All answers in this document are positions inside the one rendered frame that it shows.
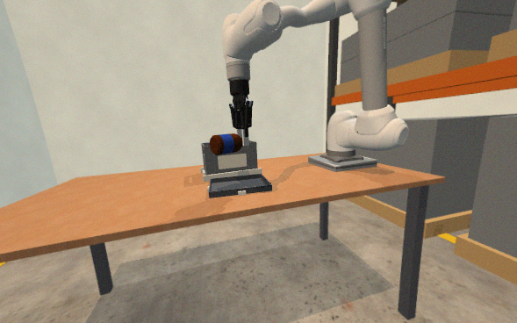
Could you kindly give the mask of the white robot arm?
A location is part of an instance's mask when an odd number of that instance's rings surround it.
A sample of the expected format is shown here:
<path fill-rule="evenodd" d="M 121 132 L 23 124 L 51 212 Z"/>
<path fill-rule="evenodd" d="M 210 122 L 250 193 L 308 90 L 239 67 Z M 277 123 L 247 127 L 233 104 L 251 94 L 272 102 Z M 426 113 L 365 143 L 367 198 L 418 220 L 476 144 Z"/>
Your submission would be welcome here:
<path fill-rule="evenodd" d="M 391 0 L 313 0 L 299 9 L 279 7 L 275 0 L 254 0 L 241 14 L 230 14 L 222 29 L 227 80 L 250 80 L 254 53 L 280 39 L 290 25 L 314 25 L 353 13 L 358 41 L 363 108 L 356 115 L 339 111 L 327 127 L 329 161 L 363 160 L 355 147 L 372 151 L 402 146 L 408 137 L 406 122 L 387 104 L 387 9 Z M 280 30 L 280 31 L 279 31 Z"/>

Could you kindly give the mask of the brown and blue bottle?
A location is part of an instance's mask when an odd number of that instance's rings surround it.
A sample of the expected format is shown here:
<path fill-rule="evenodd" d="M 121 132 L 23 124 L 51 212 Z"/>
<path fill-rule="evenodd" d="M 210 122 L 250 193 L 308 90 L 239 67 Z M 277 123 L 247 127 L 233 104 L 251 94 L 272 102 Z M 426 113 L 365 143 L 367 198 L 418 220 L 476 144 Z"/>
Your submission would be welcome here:
<path fill-rule="evenodd" d="M 213 135 L 210 139 L 210 149 L 215 155 L 234 153 L 242 146 L 242 138 L 235 133 Z"/>

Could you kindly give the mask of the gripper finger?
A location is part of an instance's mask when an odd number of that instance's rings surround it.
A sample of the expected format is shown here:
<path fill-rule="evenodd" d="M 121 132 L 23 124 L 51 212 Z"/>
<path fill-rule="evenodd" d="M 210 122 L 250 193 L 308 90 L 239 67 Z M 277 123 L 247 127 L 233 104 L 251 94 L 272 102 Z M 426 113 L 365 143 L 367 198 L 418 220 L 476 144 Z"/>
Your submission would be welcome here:
<path fill-rule="evenodd" d="M 233 127 L 236 129 L 236 134 L 238 134 L 242 138 L 242 130 L 241 130 L 241 113 L 237 110 L 237 101 L 234 100 L 233 103 L 229 104 L 232 116 Z"/>
<path fill-rule="evenodd" d="M 239 111 L 241 112 L 242 124 L 242 143 L 243 146 L 249 146 L 248 128 L 252 126 L 252 106 L 253 101 L 246 98 L 245 109 L 241 109 L 241 101 L 238 99 Z"/>

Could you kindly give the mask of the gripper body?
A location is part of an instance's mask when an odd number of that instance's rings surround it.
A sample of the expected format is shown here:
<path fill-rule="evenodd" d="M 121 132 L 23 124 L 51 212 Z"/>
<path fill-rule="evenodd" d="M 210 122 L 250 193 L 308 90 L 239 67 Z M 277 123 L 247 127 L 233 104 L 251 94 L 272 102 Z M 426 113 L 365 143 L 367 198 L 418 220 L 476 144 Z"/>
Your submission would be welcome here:
<path fill-rule="evenodd" d="M 241 101 L 241 109 L 245 109 L 246 98 L 249 95 L 249 82 L 246 79 L 234 79 L 229 81 L 230 95 L 234 100 Z M 237 94 L 237 95 L 234 95 Z"/>

